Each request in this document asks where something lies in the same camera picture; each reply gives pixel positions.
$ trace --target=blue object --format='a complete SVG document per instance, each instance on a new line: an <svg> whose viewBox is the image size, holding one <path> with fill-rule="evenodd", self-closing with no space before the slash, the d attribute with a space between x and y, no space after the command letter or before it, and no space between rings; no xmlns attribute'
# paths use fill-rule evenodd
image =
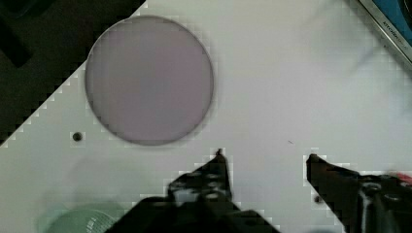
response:
<svg viewBox="0 0 412 233"><path fill-rule="evenodd" d="M399 1L373 0L373 2L399 31L403 38L405 38L409 45L412 45L412 30L409 28L408 23L403 16Z"/></svg>

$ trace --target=dark background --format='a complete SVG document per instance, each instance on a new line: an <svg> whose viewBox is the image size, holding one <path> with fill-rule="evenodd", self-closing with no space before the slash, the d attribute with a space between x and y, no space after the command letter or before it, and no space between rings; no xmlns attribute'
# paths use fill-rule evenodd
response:
<svg viewBox="0 0 412 233"><path fill-rule="evenodd" d="M7 8L0 15L0 145L86 60L104 30L144 3L35 1L22 17Z"/></svg>

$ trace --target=white table surface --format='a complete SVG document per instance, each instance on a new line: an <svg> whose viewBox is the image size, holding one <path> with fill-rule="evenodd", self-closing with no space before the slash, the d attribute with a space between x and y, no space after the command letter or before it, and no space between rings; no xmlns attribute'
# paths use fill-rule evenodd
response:
<svg viewBox="0 0 412 233"><path fill-rule="evenodd" d="M342 232L304 179L312 151L358 171L412 171L411 82L343 0L149 0L134 15L174 19L207 47L209 115L180 142L130 145L90 111L82 65L0 149L0 232L35 232L61 203L130 208L217 148L234 201L284 233Z"/></svg>

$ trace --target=small black dot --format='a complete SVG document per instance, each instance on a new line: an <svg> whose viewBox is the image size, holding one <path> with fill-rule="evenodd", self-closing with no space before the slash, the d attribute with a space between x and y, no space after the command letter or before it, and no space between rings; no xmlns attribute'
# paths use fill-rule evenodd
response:
<svg viewBox="0 0 412 233"><path fill-rule="evenodd" d="M82 138L83 138L83 135L80 132L77 132L77 133L73 134L73 140L75 142L80 142L82 140Z"/></svg>
<svg viewBox="0 0 412 233"><path fill-rule="evenodd" d="M318 204L324 203L324 199L322 199L322 197L319 195L315 197L314 201Z"/></svg>

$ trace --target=petri dish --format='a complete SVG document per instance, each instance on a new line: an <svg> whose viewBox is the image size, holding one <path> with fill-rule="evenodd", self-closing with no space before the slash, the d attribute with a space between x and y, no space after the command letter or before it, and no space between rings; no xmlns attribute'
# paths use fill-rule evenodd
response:
<svg viewBox="0 0 412 233"><path fill-rule="evenodd" d="M214 92L202 44L179 23L155 16L131 17L103 33L88 56L85 82L104 127L145 146L188 135L206 116Z"/></svg>

